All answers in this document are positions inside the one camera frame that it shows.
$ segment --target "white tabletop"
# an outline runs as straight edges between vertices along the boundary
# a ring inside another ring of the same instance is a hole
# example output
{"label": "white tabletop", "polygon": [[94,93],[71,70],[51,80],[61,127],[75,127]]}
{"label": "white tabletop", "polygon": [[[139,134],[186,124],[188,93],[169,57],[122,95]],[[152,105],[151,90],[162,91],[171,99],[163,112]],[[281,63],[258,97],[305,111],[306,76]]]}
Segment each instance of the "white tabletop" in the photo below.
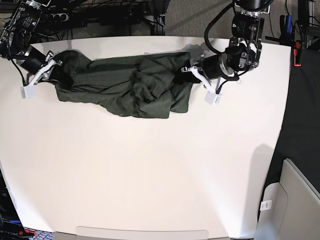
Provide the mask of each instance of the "white tabletop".
{"label": "white tabletop", "polygon": [[[192,49],[195,37],[109,37],[41,43],[91,59]],[[228,40],[215,46],[223,50]],[[260,66],[228,83],[219,105],[194,85],[189,112],[169,119],[112,115],[59,102],[53,85],[22,99],[21,78],[0,64],[0,162],[25,227],[135,231],[207,230],[253,236],[261,190],[283,121],[290,48],[264,44]]]}

